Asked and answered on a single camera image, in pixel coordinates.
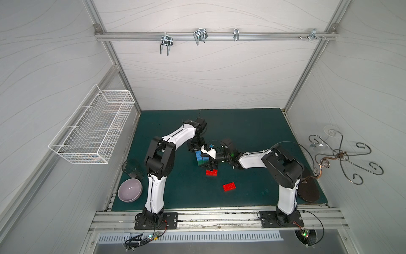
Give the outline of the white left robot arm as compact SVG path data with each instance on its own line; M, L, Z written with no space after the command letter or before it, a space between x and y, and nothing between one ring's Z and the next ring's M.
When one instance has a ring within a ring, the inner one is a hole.
M148 173L148 195L143 214L151 220L161 216L164 211L164 191L166 180L174 167L176 151L183 144L187 144L192 153L200 150L204 145L202 133L207 123L202 118L187 120L174 132L154 137L149 145L145 166Z

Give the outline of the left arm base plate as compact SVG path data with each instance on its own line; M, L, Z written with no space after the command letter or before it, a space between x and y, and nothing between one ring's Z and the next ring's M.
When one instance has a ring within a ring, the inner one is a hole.
M175 230L178 225L178 213L152 214L146 211L135 216L135 230Z

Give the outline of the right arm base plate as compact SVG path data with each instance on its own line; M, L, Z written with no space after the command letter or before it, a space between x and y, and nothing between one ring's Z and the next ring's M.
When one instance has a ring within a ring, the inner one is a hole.
M260 219L263 228L298 228L304 227L304 222L299 211L294 211L290 215L277 211L259 211L258 218Z

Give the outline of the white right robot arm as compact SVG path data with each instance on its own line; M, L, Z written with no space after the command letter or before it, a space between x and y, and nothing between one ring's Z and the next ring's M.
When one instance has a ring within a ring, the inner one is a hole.
M202 166L208 167L209 170L216 169L220 162L241 170L266 168L279 185L277 212L290 216L296 211L298 185L305 167L280 145L246 153L241 153L227 144L222 145L222 152L217 152L213 145L203 145L200 152L202 158L208 158Z

